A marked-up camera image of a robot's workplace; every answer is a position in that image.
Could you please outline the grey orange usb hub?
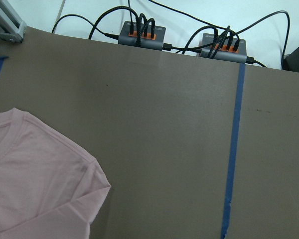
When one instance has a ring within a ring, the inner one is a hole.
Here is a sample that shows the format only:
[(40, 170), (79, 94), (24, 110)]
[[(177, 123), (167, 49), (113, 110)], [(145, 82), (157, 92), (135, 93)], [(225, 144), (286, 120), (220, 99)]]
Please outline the grey orange usb hub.
[[(151, 23), (152, 21), (147, 23), (146, 28), (145, 24), (141, 23), (140, 47), (162, 51), (166, 28), (156, 24), (152, 27)], [(137, 36), (137, 24), (133, 22), (132, 27), (130, 21), (125, 21), (119, 34), (118, 44), (137, 47)]]
[(199, 53), (200, 57), (224, 60), (236, 63), (246, 63), (246, 41), (227, 27), (220, 35), (204, 33), (202, 44), (205, 45)]

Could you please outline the pink Snoopy t-shirt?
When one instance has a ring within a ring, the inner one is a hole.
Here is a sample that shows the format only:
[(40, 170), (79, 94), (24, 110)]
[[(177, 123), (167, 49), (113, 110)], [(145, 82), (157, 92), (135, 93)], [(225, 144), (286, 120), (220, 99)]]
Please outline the pink Snoopy t-shirt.
[(0, 113), (0, 239), (87, 239), (110, 187), (81, 146), (28, 112)]

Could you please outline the aluminium frame post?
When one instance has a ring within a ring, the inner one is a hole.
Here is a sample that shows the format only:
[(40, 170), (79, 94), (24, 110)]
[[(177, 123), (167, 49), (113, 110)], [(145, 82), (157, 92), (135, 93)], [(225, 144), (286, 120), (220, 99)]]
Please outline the aluminium frame post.
[(22, 43), (27, 24), (7, 0), (0, 0), (0, 40)]

